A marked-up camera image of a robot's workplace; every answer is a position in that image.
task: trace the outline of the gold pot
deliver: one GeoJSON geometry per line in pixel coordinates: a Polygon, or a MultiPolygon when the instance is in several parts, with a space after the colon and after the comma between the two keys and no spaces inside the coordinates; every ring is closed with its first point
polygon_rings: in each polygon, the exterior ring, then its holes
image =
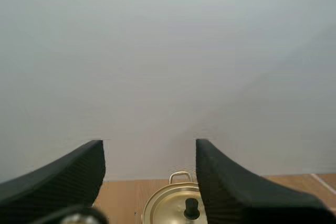
{"type": "Polygon", "coordinates": [[[173,173],[169,184],[158,190],[146,203],[143,224],[206,224],[198,183],[188,172],[173,173]],[[173,183],[173,177],[186,175],[189,182],[173,183]]]}

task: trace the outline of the pot handle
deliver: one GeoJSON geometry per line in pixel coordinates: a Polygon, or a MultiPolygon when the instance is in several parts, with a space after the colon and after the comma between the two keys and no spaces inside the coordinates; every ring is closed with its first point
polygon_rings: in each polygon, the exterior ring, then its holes
{"type": "Polygon", "coordinates": [[[191,174],[189,172],[176,172],[176,173],[173,173],[172,175],[170,175],[169,184],[172,184],[173,183],[173,177],[178,176],[178,175],[186,175],[189,179],[189,182],[193,182],[193,177],[191,176],[191,174]]]}

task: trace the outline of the white wall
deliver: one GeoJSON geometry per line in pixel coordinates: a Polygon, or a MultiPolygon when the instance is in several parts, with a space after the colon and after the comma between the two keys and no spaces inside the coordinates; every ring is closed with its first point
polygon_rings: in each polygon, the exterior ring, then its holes
{"type": "Polygon", "coordinates": [[[0,0],[0,181],[92,138],[107,179],[336,172],[334,0],[0,0]]]}

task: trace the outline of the wooden floor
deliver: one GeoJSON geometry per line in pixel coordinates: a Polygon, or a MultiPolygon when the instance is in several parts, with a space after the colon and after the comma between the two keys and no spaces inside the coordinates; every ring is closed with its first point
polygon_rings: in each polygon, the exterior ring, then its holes
{"type": "MultiPolygon", "coordinates": [[[[318,196],[336,214],[336,174],[268,176],[275,183],[318,196]]],[[[110,224],[140,224],[150,196],[168,184],[168,179],[106,182],[95,206],[110,219],[110,224]]]]}

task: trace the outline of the black rubber pad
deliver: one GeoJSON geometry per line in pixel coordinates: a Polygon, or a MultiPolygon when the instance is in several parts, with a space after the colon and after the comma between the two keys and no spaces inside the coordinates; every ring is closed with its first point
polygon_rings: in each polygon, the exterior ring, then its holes
{"type": "Polygon", "coordinates": [[[208,224],[336,223],[317,197],[253,174],[208,140],[196,140],[196,173],[208,224]]]}
{"type": "Polygon", "coordinates": [[[34,172],[0,185],[0,223],[21,224],[95,201],[105,175],[103,142],[90,141],[34,172]]]}

